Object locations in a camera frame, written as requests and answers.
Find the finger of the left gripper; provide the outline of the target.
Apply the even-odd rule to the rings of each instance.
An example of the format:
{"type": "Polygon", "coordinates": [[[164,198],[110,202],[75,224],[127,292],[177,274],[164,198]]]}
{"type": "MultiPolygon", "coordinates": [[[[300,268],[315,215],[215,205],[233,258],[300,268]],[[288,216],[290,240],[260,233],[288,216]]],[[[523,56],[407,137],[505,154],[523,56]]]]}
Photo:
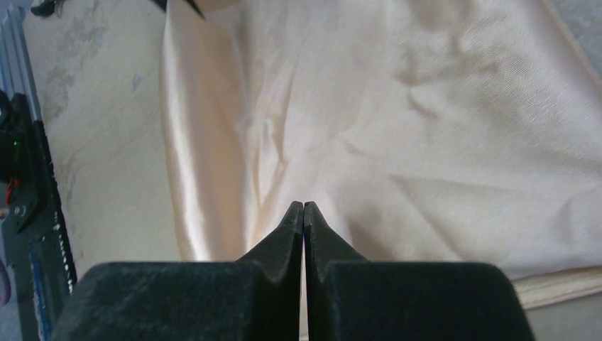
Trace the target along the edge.
{"type": "Polygon", "coordinates": [[[204,18],[204,14],[202,10],[198,7],[195,0],[186,0],[186,3],[190,5],[190,7],[201,17],[204,18]]]}

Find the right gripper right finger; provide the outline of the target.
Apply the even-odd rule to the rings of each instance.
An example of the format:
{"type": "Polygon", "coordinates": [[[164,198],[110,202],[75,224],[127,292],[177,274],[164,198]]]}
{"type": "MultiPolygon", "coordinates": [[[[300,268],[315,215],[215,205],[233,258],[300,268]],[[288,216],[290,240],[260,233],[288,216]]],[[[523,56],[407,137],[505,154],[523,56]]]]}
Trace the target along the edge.
{"type": "Polygon", "coordinates": [[[532,340],[497,267],[471,262],[369,261],[304,208],[311,340],[532,340]]]}

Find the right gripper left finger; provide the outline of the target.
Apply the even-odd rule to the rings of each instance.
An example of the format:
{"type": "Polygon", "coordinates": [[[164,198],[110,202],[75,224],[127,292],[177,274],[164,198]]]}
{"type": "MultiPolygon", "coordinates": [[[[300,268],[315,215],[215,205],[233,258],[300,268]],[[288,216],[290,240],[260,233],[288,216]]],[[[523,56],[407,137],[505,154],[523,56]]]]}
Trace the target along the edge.
{"type": "Polygon", "coordinates": [[[297,340],[303,206],[229,262],[114,262],[77,283],[53,340],[297,340]]]}

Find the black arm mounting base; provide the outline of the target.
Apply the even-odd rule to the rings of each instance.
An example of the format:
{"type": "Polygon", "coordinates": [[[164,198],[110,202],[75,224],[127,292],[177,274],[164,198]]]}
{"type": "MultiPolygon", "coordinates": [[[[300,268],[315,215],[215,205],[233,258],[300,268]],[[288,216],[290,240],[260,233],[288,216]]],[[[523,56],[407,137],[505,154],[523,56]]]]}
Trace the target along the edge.
{"type": "Polygon", "coordinates": [[[1,203],[9,207],[1,231],[21,335],[49,340],[77,272],[44,125],[24,94],[3,96],[1,108],[1,203]]]}

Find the peach cloth napkin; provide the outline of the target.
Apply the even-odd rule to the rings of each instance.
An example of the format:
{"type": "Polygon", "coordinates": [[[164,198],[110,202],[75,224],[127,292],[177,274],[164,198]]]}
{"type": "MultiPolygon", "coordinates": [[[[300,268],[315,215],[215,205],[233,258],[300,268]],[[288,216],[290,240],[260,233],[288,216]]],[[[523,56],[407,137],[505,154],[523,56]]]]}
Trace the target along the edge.
{"type": "Polygon", "coordinates": [[[601,291],[601,83],[548,1],[169,1],[182,257],[293,201],[371,260],[480,261],[526,308],[601,291]]]}

